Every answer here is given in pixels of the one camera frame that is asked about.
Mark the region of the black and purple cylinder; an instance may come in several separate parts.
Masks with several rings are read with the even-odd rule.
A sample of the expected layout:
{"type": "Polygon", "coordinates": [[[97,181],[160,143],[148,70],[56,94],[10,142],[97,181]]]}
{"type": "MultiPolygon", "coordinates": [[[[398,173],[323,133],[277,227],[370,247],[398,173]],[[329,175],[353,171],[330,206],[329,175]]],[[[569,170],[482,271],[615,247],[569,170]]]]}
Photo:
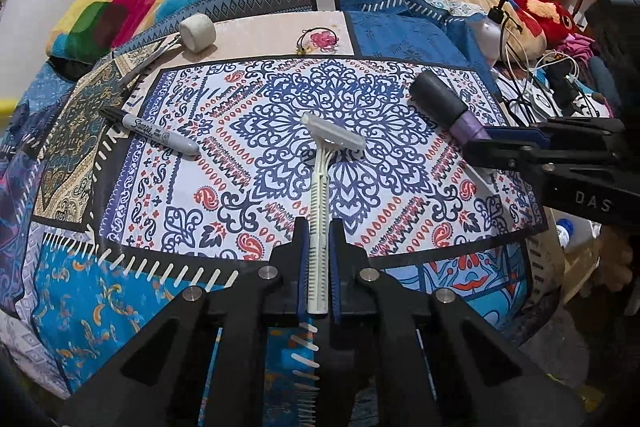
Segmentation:
{"type": "Polygon", "coordinates": [[[469,106],[430,70],[421,72],[413,80],[409,93],[414,104],[447,130],[461,146],[472,140],[490,139],[469,106]]]}

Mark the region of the white disposable razor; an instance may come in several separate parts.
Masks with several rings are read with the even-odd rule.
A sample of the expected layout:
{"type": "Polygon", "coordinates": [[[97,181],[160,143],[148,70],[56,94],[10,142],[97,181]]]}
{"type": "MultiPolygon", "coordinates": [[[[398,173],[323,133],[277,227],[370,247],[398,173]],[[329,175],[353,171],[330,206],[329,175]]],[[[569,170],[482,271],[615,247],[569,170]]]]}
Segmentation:
{"type": "Polygon", "coordinates": [[[311,177],[309,218],[309,259],[307,312],[329,312],[329,165],[339,150],[366,149],[366,139],[311,113],[303,113],[300,122],[316,144],[314,171],[311,177]]]}

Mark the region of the black Sharpie marker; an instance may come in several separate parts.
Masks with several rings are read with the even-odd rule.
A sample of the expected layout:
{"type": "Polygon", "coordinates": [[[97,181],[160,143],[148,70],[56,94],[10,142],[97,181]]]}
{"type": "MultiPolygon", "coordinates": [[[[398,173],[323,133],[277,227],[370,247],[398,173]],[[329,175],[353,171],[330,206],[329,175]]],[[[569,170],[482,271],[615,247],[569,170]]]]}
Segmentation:
{"type": "Polygon", "coordinates": [[[166,146],[184,156],[200,155],[198,143],[166,128],[152,124],[151,121],[134,116],[116,107],[102,107],[100,113],[113,124],[120,124],[125,129],[143,136],[154,143],[166,146]]]}

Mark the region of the red plush toy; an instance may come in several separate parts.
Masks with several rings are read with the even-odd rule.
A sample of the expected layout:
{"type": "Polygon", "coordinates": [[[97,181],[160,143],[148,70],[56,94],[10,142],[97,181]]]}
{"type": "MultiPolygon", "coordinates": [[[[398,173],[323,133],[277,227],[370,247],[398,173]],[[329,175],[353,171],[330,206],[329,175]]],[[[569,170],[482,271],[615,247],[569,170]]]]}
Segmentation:
{"type": "Polygon", "coordinates": [[[513,0],[518,6],[518,15],[524,15],[524,22],[534,36],[541,32],[548,48],[555,49],[569,35],[580,30],[570,15],[570,11],[560,2],[552,0],[513,0]]]}

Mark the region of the patchwork patterned bedspread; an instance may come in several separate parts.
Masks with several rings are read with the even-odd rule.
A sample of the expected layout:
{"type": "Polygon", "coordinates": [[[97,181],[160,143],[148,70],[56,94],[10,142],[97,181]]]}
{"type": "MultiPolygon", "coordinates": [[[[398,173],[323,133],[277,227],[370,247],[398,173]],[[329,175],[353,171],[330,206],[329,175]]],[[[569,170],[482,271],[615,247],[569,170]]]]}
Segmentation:
{"type": "Polygon", "coordinates": [[[1,135],[6,426],[551,424],[559,386],[503,337],[547,224],[517,173],[470,166],[409,93],[430,70],[508,127],[452,0],[201,0],[80,79],[24,95],[1,135]],[[172,46],[206,14],[215,42],[172,46]],[[198,143],[184,156],[116,107],[198,143]],[[297,316],[311,113],[366,139],[329,165],[342,321],[297,316]]]}

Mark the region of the white tape roll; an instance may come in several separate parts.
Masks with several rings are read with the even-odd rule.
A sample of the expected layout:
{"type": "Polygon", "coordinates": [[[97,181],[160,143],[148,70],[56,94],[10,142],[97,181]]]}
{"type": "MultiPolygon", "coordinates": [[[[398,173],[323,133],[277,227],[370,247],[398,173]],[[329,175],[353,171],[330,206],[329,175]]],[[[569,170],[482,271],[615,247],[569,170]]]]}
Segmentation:
{"type": "Polygon", "coordinates": [[[203,13],[185,18],[179,24],[179,34],[183,45],[194,54],[207,49],[217,37],[214,22],[203,13]]]}

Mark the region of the metal tweezers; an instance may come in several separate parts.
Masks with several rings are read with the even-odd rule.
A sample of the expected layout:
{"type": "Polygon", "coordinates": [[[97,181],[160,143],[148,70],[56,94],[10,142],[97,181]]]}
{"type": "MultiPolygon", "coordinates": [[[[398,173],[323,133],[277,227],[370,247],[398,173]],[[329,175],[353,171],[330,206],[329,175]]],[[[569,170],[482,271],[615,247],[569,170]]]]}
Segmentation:
{"type": "Polygon", "coordinates": [[[130,72],[127,72],[126,75],[122,76],[122,79],[119,81],[118,90],[125,90],[130,83],[134,81],[134,78],[137,78],[148,66],[150,66],[154,61],[156,61],[163,53],[165,53],[172,46],[181,42],[180,36],[175,36],[168,43],[162,44],[158,49],[156,49],[153,53],[151,53],[147,58],[145,58],[138,65],[134,66],[130,72]]]}

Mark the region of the yellow foam tube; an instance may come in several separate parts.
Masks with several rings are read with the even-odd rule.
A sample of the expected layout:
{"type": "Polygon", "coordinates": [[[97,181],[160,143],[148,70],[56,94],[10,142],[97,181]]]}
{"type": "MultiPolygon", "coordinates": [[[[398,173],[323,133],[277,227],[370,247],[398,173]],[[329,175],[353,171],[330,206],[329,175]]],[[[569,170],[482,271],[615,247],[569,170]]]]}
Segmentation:
{"type": "Polygon", "coordinates": [[[15,98],[2,98],[0,100],[0,117],[9,118],[12,116],[18,101],[15,98]]]}

